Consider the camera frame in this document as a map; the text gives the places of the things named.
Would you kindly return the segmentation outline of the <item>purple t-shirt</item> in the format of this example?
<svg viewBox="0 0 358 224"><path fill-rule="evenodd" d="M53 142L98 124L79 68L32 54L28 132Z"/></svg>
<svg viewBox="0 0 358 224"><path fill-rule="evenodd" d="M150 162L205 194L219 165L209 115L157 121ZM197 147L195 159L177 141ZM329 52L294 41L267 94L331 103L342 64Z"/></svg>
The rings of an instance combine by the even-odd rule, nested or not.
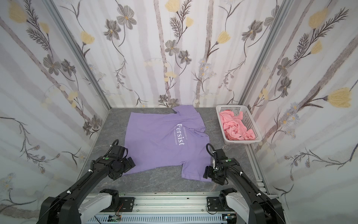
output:
<svg viewBox="0 0 358 224"><path fill-rule="evenodd" d="M192 105L173 108L174 113L131 113L125 135L125 148L135 167L135 174L168 166L182 166L182 178L202 182L211 157L210 142L201 115Z"/></svg>

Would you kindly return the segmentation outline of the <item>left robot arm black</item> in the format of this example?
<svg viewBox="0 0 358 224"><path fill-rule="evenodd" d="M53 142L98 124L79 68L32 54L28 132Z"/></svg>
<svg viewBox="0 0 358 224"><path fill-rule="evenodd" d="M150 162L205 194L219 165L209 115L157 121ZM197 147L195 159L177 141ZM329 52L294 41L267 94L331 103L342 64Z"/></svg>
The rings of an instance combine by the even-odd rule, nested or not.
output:
<svg viewBox="0 0 358 224"><path fill-rule="evenodd" d="M48 197L41 205L38 224L82 224L85 219L81 204L105 177L117 180L135 167L128 149L116 139L104 156L92 160L90 169L75 184L56 197Z"/></svg>

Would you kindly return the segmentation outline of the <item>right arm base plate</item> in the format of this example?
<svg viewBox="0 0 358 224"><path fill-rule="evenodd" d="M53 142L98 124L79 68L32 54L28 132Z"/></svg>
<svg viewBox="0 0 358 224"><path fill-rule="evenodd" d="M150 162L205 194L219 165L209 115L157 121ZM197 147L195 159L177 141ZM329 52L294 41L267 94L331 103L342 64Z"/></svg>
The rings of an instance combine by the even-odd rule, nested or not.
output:
<svg viewBox="0 0 358 224"><path fill-rule="evenodd" d="M207 197L207 211L208 212L219 212L219 211L225 211L223 208L221 201L219 197Z"/></svg>

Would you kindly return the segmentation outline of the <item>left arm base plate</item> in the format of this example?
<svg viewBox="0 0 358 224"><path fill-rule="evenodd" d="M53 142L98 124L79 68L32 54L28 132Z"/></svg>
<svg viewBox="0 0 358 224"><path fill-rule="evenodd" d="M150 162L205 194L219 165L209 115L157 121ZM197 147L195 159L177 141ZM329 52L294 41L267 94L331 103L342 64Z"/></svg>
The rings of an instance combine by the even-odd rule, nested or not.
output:
<svg viewBox="0 0 358 224"><path fill-rule="evenodd" d="M113 210L115 212L132 212L134 205L134 197L119 197L118 199L114 200Z"/></svg>

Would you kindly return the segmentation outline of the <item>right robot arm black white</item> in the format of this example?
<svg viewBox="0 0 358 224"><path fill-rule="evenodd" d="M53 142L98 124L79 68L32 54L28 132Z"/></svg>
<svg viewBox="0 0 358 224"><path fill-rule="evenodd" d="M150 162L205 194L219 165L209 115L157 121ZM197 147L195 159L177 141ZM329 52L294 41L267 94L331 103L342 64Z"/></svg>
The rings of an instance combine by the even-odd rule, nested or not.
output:
<svg viewBox="0 0 358 224"><path fill-rule="evenodd" d="M213 159L207 166L203 178L225 185L229 179L235 188L225 189L219 196L224 210L233 210L247 224L285 224L282 204L264 194L246 175L239 162L228 158L223 149L214 149L208 143L206 150Z"/></svg>

